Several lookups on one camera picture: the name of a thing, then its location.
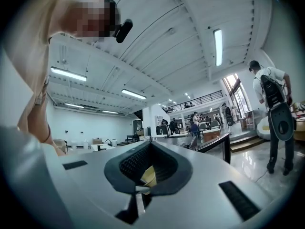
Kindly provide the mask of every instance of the black pants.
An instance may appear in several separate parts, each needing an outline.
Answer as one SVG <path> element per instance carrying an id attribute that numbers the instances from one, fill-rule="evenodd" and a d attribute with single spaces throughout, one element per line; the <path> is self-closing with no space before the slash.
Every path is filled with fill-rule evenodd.
<path id="1" fill-rule="evenodd" d="M 275 131 L 273 129 L 273 125 L 271 123 L 271 119 L 268 112 L 268 122 L 270 129 L 270 158 L 273 157 L 273 161 L 271 163 L 272 167 L 275 166 L 277 159 L 277 149 L 278 149 L 278 141 Z M 292 136 L 289 140 L 285 141 L 285 164 L 284 167 L 291 169 L 293 167 L 293 158 L 294 158 L 294 137 Z"/>

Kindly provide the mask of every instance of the ceiling light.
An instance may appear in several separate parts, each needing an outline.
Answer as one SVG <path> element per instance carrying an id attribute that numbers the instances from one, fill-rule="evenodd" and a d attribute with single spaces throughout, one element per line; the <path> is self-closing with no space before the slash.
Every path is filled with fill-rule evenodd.
<path id="1" fill-rule="evenodd" d="M 110 113 L 110 114 L 118 114 L 118 112 L 112 112 L 112 111 L 107 111 L 107 110 L 102 110 L 102 112 Z"/>
<path id="2" fill-rule="evenodd" d="M 214 30 L 215 50 L 216 50 L 216 66 L 223 63 L 223 34 L 220 29 Z"/>
<path id="3" fill-rule="evenodd" d="M 87 77 L 86 76 L 82 76 L 82 75 L 79 75 L 79 74 L 74 74 L 74 73 L 71 73 L 69 71 L 62 70 L 62 69 L 59 69 L 59 68 L 56 68 L 56 67 L 51 67 L 51 71 L 53 73 L 65 75 L 65 76 L 68 76 L 68 77 L 71 77 L 71 78 L 78 79 L 80 81 L 84 81 L 84 82 L 87 81 Z"/>
<path id="4" fill-rule="evenodd" d="M 137 98 L 141 98 L 141 99 L 146 99 L 145 96 L 142 96 L 142 95 L 140 95 L 140 94 L 136 94 L 136 93 L 131 92 L 131 91 L 128 91 L 128 90 L 126 90 L 126 89 L 123 89 L 123 90 L 122 90 L 122 93 L 131 95 L 131 96 L 134 96 L 134 97 L 137 97 Z"/>
<path id="5" fill-rule="evenodd" d="M 71 106 L 71 107 L 76 107 L 76 108 L 81 108 L 81 109 L 84 108 L 83 106 L 78 106 L 78 105 L 74 105 L 74 104 L 67 104 L 67 103 L 65 103 L 65 105 Z"/>

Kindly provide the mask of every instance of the beige top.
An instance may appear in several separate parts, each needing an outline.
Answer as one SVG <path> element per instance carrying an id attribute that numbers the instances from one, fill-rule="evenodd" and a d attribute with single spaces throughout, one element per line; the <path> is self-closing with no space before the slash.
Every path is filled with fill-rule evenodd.
<path id="1" fill-rule="evenodd" d="M 46 117 L 49 26 L 57 0 L 28 0 L 7 31 L 4 49 L 13 66 L 34 92 L 18 127 L 42 143 L 56 147 Z"/>

